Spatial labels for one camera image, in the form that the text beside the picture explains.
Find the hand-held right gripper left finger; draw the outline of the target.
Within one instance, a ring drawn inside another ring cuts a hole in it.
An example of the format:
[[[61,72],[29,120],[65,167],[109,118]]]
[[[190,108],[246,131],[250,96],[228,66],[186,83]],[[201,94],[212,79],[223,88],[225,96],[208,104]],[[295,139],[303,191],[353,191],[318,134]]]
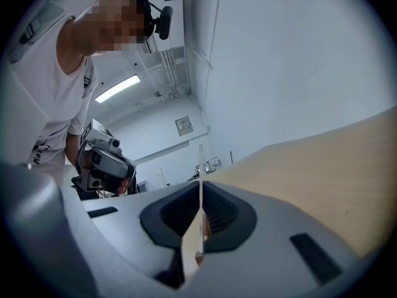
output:
[[[63,189],[63,212],[71,240],[64,284],[68,297],[198,297],[189,283],[167,284],[176,274],[177,251],[155,244],[141,225],[143,210],[193,191],[198,182],[130,196],[81,201]]]

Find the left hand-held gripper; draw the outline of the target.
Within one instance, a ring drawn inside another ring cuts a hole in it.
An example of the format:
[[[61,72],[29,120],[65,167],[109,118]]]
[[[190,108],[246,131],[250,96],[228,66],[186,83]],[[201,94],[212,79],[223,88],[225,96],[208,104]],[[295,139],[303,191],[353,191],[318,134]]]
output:
[[[71,181],[80,197],[119,196],[124,181],[124,193],[136,193],[136,164],[123,156],[120,140],[94,119],[81,135],[75,168],[78,175]]]

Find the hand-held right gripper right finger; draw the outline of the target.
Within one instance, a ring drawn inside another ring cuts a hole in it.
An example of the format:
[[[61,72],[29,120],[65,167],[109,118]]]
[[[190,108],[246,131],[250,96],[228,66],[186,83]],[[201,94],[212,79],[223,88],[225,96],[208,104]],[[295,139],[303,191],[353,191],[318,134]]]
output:
[[[256,226],[234,250],[205,254],[185,285],[188,297],[347,297],[377,257],[359,257],[288,202],[219,183],[203,187],[244,201],[256,214]]]

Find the person's left hand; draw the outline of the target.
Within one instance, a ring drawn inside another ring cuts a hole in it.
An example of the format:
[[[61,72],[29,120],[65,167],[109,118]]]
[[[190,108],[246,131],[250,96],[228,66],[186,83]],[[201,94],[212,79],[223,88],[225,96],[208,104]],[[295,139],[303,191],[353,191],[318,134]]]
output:
[[[81,157],[81,165],[85,169],[92,169],[93,164],[92,164],[92,150],[85,151]],[[122,182],[120,183],[120,186],[117,189],[117,194],[122,195],[127,191],[127,188],[129,187],[130,183],[128,179],[123,179]]]

